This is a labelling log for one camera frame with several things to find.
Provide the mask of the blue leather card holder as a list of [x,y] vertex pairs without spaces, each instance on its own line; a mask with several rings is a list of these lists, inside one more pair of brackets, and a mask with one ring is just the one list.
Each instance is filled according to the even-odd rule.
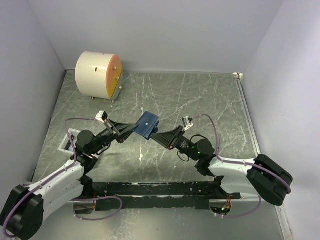
[[136,122],[136,128],[133,130],[134,133],[141,137],[149,140],[152,134],[158,132],[159,116],[145,111],[140,119]]

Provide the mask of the white plastic card tray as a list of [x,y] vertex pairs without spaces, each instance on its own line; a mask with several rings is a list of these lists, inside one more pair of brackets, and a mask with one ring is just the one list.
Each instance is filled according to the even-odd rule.
[[[76,129],[69,128],[68,129],[68,133],[71,136],[71,139],[73,140],[73,143],[76,144],[77,137],[78,137],[80,131],[76,130]],[[74,154],[74,151],[73,151],[73,148],[72,148],[72,145],[71,145],[71,141],[68,138],[67,134],[63,138],[63,140],[60,143],[60,145],[59,145],[57,150],[62,152],[62,153],[68,154],[68,155],[73,155]]]

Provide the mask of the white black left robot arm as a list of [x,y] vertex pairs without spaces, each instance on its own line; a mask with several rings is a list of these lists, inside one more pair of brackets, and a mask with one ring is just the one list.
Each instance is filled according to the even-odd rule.
[[122,144],[137,127],[134,123],[102,120],[105,130],[93,134],[80,131],[75,138],[67,135],[73,155],[62,167],[29,186],[18,185],[10,193],[0,214],[3,235],[8,239],[29,240],[55,211],[70,201],[99,201],[88,173],[98,156],[113,141]]

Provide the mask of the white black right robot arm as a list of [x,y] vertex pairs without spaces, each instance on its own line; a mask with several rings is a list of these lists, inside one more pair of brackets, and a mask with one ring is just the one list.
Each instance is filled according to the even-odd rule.
[[196,162],[203,176],[214,177],[218,183],[212,193],[218,199],[228,194],[258,195],[266,202],[281,206],[291,192],[293,177],[264,154],[251,159],[232,159],[217,156],[212,143],[201,136],[196,142],[184,136],[182,126],[172,131],[153,133],[150,138],[168,150],[177,149]]

